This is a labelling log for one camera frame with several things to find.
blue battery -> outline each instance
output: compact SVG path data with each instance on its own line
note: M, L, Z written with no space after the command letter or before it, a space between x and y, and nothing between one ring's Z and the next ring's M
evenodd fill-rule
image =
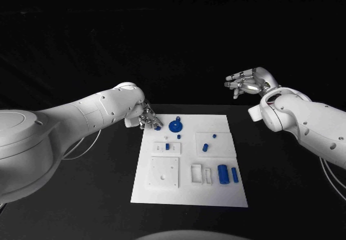
M208 151L208 144L203 145L203 149L202 150L203 150L203 152Z
M235 167L232 167L232 180L234 180L235 183L239 182L238 181L238 175L236 175L236 168Z
M218 166L218 179L221 184L229 184L229 171L226 165Z

blue object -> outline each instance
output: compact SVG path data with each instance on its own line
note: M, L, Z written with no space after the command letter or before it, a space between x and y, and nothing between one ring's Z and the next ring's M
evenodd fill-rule
M203 152L208 151L208 144L203 145Z
M218 179L221 184L229 184L229 171L226 165L218 166Z
M238 183L238 175L236 175L236 168L232 167L232 179L234 179L234 182Z
M176 120L170 122L169 124L169 130L173 132L173 133L179 133L183 129L183 124L180 123L180 117L177 116L176 117Z

black table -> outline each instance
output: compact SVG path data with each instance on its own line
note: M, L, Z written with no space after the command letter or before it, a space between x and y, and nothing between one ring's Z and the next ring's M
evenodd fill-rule
M249 107L153 104L160 114L226 115L248 208L130 203L143 131L125 128L121 121L101 131L79 159L62 161L42 189L7 204L0 239L131 240L170 230L249 239L345 239L346 202L327 182L320 160L291 133L252 122ZM84 140L71 157L95 137L97 133ZM346 171L330 167L345 180Z

white platform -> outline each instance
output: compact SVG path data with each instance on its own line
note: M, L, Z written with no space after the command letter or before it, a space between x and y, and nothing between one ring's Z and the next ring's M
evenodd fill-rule
M169 124L176 120L177 116L180 117L183 128L180 132L173 133L170 132ZM238 167L236 157L234 157L236 152L226 116L159 114L157 117L164 126L160 131L146 128L143 132L131 203L247 208L242 171ZM200 138L198 137L196 139L196 133L199 133L198 136L205 135L205 133L210 133L210 136L216 134L216 138L210 139L210 148L208 148L210 156L199 156L198 154L198 144L200 144L198 139ZM154 152L156 143L180 143L180 155L176 153L170 154L164 150L163 152ZM219 150L215 151L216 148L213 146L218 146L218 149L223 152L222 154L216 154ZM153 171L150 169L153 167L153 157L164 157L164 159L179 158L177 187L172 187L172 185L170 187L153 187L148 185L148 182L153 180ZM219 182L218 165L221 164L228 167L229 184L221 184ZM202 165L202 185L192 184L192 165ZM238 173L238 183L234 182L232 177L231 168L234 167ZM212 185L206 184L205 169L210 169Z

hole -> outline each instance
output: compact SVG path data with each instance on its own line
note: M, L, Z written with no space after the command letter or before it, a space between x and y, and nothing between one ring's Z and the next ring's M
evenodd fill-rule
M39 125L43 125L42 121L36 120L35 123L39 124Z
M333 150L337 147L336 143L330 144L330 149Z

